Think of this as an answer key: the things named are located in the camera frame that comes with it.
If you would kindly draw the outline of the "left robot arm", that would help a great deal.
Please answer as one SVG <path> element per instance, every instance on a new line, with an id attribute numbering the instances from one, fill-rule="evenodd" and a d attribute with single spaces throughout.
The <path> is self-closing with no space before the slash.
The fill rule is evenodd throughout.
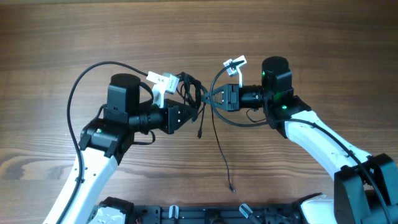
<path id="1" fill-rule="evenodd" d="M 173 134 L 197 108 L 165 99 L 163 107 L 152 100 L 141 103 L 140 78 L 119 73 L 111 77 L 102 118 L 95 117 L 82 130 L 79 156 L 56 199 L 46 223 L 86 223 L 102 189 L 114 174 L 127 150 L 137 144 L 136 133 L 159 129 Z"/>

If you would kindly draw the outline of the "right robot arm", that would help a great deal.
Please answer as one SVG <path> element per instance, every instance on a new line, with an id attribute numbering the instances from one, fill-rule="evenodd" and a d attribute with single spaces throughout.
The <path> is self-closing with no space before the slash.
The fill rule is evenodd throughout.
<path id="1" fill-rule="evenodd" d="M 216 115 L 262 110 L 264 123 L 305 149 L 333 180 L 333 196 L 315 193 L 292 205 L 292 223 L 396 223 L 397 166 L 387 154 L 372 155 L 329 128 L 294 93 L 286 58 L 262 62 L 260 85 L 211 85 L 202 101 Z"/>

